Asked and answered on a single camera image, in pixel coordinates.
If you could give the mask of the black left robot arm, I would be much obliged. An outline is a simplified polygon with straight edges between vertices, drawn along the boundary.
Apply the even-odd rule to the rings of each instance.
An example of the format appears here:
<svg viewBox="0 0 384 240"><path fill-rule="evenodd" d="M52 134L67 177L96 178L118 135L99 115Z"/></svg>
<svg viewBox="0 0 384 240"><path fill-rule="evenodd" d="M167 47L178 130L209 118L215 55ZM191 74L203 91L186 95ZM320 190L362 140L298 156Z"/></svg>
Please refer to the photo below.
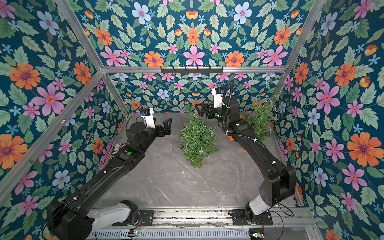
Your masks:
<svg viewBox="0 0 384 240"><path fill-rule="evenodd" d="M93 206L140 163L157 137L171 132L171 118L154 128L143 122L133 123L126 131L127 143L112 155L106 167L64 200L52 201L47 206L48 230L60 240L85 240L91 233L115 223L138 224L139 207L129 200L101 210L94 210Z"/></svg>

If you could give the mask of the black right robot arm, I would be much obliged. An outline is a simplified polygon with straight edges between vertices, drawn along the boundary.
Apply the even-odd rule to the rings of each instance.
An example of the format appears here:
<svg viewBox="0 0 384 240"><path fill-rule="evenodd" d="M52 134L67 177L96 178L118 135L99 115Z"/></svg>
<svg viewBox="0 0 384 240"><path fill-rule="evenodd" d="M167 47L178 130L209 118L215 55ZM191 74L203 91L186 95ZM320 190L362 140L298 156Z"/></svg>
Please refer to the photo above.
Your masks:
<svg viewBox="0 0 384 240"><path fill-rule="evenodd" d="M259 194L248 202L244 217L249 223L257 223L273 206L291 197L296 191L296 170L279 161L257 138L247 121L241 118L239 104L223 99L220 107L214 104L196 104L200 117L216 119L224 133L243 147L259 167L264 181Z"/></svg>

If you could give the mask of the aluminium frame struts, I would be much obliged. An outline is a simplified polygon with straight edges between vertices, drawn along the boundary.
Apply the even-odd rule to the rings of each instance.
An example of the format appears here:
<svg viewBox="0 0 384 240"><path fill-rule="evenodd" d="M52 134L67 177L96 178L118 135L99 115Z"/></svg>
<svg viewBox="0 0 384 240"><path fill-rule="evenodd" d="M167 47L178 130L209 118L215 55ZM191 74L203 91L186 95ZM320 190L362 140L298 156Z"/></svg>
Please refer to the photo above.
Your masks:
<svg viewBox="0 0 384 240"><path fill-rule="evenodd" d="M326 1L314 1L307 19L303 25L303 31L295 44L287 64L281 67L267 67L267 66L254 66L254 67L223 67L224 73L236 72L249 72L249 73L262 73L262 72L275 72L287 74L293 69L294 62L298 59L304 43L309 37L312 27L315 25ZM110 79L111 73L161 73L160 67L107 67L101 61L96 49L92 46L91 41L86 36L81 27L80 21L75 12L70 7L68 1L57 1L59 10L63 13L71 29L74 31L78 41L85 49L87 55L90 57L91 62L95 66L96 72L92 76L88 84L85 85L74 97L74 99L64 108L64 110L55 118L53 123L41 134L41 136L34 142L29 150L23 155L18 163L5 175L1 180L1 203L10 196L14 188L17 186L22 177L24 177L37 161L39 156L44 152L46 146L53 141L58 132L64 127L65 123L69 121L72 113L82 104L86 96L93 90L100 80L104 80L116 103L121 109L125 117L128 116L128 110L125 107L121 96L118 93L115 84Z"/></svg>

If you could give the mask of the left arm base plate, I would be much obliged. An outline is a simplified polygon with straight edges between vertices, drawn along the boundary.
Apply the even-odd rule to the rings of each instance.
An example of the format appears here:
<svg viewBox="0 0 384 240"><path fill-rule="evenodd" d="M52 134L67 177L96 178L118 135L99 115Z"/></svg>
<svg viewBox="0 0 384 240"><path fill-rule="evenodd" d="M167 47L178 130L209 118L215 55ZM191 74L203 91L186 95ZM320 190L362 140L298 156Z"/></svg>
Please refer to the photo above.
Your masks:
<svg viewBox="0 0 384 240"><path fill-rule="evenodd" d="M117 222L112 224L113 227L148 227L152 226L154 220L154 210L138 210L137 214L134 214L134 221L126 220L124 222Z"/></svg>

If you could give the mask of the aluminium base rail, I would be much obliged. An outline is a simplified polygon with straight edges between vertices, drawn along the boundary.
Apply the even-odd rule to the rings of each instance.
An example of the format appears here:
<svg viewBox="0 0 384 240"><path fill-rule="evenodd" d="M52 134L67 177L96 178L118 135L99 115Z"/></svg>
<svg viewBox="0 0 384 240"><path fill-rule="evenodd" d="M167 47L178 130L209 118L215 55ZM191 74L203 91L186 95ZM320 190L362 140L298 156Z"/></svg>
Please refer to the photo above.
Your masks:
<svg viewBox="0 0 384 240"><path fill-rule="evenodd" d="M240 231L241 229L317 229L318 224L312 216L309 208L292 208L290 211L282 211L274 207L270 212L272 226L234 226L232 217L228 213L235 207L185 207L185 208L143 208L140 210L154 210L152 226L148 227L113 227L112 224L129 220L128 217L119 217L119 210L92 209L87 217L96 220L98 231L108 229L135 230L141 235L144 231L165 229L175 230L206 230L224 229Z"/></svg>

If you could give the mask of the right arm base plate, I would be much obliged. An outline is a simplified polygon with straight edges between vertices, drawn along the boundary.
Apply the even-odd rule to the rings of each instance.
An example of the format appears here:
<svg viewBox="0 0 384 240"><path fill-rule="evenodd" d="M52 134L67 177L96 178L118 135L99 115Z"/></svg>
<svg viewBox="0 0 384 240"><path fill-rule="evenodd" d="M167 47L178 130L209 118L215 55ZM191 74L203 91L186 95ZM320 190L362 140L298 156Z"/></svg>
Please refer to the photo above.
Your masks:
<svg viewBox="0 0 384 240"><path fill-rule="evenodd" d="M254 215L245 209L233 209L228 213L232 217L234 226L272 226L273 220L270 212Z"/></svg>

